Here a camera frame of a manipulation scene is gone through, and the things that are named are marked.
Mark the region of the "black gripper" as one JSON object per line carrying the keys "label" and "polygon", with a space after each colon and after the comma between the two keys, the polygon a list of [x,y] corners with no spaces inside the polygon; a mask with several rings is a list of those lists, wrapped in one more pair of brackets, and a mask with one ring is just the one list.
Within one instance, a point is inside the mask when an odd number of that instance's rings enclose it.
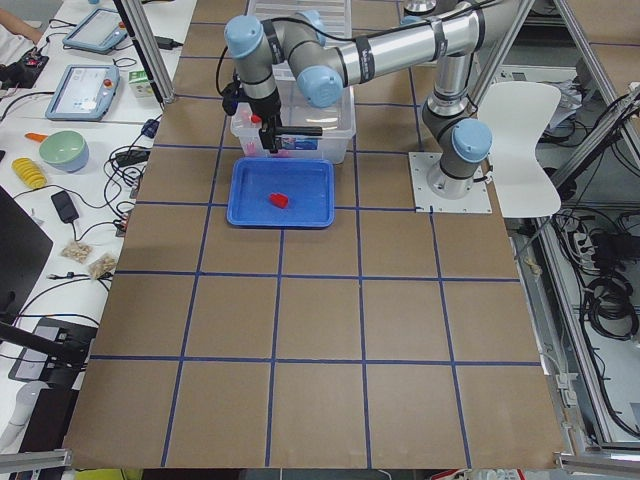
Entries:
{"label": "black gripper", "polygon": [[[228,116],[234,116],[240,103],[248,103],[253,114],[267,121],[280,115],[281,100],[275,82],[249,84],[231,82],[222,90],[222,108]],[[278,152],[276,127],[263,124],[259,129],[262,148],[270,153]]]}

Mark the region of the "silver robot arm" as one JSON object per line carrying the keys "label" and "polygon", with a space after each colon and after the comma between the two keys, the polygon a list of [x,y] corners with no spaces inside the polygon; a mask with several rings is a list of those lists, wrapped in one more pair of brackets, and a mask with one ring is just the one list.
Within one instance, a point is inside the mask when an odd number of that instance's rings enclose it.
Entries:
{"label": "silver robot arm", "polygon": [[513,1],[460,1],[449,12],[418,17],[382,32],[340,38],[333,47],[326,44],[330,36],[315,10],[265,20],[236,16],[224,29],[235,75],[221,92],[223,108],[232,116],[239,103],[247,103],[259,118],[263,148],[276,153],[284,136],[319,136],[322,130],[282,123],[274,66],[288,64],[306,101],[328,108],[349,86],[434,61],[438,77],[422,116],[442,155],[430,168],[427,182],[436,195],[459,199],[470,190],[492,142],[488,127],[465,111],[468,69],[475,52],[505,33],[515,7]]}

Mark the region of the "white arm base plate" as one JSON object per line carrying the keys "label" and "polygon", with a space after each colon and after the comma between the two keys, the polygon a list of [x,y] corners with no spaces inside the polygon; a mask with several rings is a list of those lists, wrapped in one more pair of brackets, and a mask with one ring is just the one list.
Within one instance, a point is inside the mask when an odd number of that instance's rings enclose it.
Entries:
{"label": "white arm base plate", "polygon": [[480,164],[470,178],[448,177],[440,165],[440,153],[410,152],[415,210],[423,213],[482,214],[492,213],[487,183]]}

